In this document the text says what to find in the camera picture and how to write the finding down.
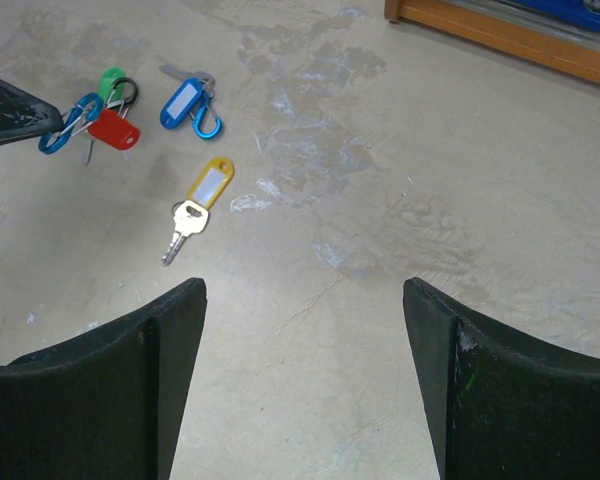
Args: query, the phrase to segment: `wooden frame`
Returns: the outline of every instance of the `wooden frame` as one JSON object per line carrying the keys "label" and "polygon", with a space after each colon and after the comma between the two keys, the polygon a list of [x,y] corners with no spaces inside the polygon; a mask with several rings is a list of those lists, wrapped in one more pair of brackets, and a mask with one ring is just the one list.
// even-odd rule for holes
{"label": "wooden frame", "polygon": [[385,0],[391,22],[410,20],[600,84],[600,52],[442,0]]}

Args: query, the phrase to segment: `blue key tag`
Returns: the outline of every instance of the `blue key tag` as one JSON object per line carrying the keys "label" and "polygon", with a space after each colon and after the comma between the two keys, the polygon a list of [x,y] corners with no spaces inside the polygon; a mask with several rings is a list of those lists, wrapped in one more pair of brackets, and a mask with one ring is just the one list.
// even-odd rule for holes
{"label": "blue key tag", "polygon": [[160,112],[160,124],[169,130],[180,125],[200,100],[203,91],[204,87],[199,80],[185,80]]}

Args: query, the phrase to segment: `blue key clip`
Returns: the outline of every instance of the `blue key clip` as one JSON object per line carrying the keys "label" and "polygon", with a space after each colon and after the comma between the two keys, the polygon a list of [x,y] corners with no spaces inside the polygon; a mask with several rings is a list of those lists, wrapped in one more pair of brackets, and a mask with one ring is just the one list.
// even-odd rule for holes
{"label": "blue key clip", "polygon": [[[102,112],[103,108],[104,102],[102,101],[102,98],[100,98],[100,95],[97,93],[88,93],[69,111],[67,121],[60,133],[47,133],[40,138],[38,150],[47,155],[56,153],[67,144],[71,137],[77,135],[95,122],[100,116],[100,112]],[[81,118],[84,118],[86,123],[74,132],[73,129]]]}
{"label": "blue key clip", "polygon": [[203,93],[204,85],[197,78],[185,80],[160,112],[160,124],[167,130],[178,127]]}
{"label": "blue key clip", "polygon": [[600,0],[512,0],[576,27],[600,32]]}
{"label": "blue key clip", "polygon": [[[211,114],[216,120],[216,126],[210,132],[202,131],[207,112],[211,112]],[[211,96],[206,91],[202,94],[202,103],[198,108],[198,111],[195,113],[195,115],[191,113],[191,117],[193,118],[193,131],[196,132],[196,135],[198,135],[203,140],[211,140],[212,138],[217,137],[220,131],[222,130],[222,119],[218,116],[218,114],[211,106]]]}

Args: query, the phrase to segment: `black panel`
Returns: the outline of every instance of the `black panel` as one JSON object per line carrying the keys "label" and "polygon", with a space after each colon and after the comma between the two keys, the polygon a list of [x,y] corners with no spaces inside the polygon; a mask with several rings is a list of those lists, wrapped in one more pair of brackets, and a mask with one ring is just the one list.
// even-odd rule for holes
{"label": "black panel", "polygon": [[205,310],[191,279],[0,367],[0,479],[168,479]]}
{"label": "black panel", "polygon": [[0,80],[0,145],[62,130],[52,105]]}
{"label": "black panel", "polygon": [[600,479],[600,359],[475,312],[420,279],[404,313],[443,479]]}

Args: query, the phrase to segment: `key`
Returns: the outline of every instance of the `key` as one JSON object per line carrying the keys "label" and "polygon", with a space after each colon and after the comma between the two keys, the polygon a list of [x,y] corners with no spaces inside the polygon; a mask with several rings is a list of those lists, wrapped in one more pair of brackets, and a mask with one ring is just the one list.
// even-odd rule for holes
{"label": "key", "polygon": [[84,164],[89,165],[91,163],[91,155],[93,154],[93,144],[96,143],[93,138],[90,138],[87,147],[87,155],[84,157]]}
{"label": "key", "polygon": [[181,82],[189,80],[190,78],[197,78],[203,83],[216,83],[216,79],[207,72],[185,72],[183,70],[178,70],[171,65],[160,65],[158,68],[162,73],[166,73],[170,77],[176,78]]}
{"label": "key", "polygon": [[184,241],[194,233],[204,230],[209,220],[209,211],[191,200],[185,200],[173,213],[176,226],[167,253],[162,257],[162,265],[168,267],[173,262]]}

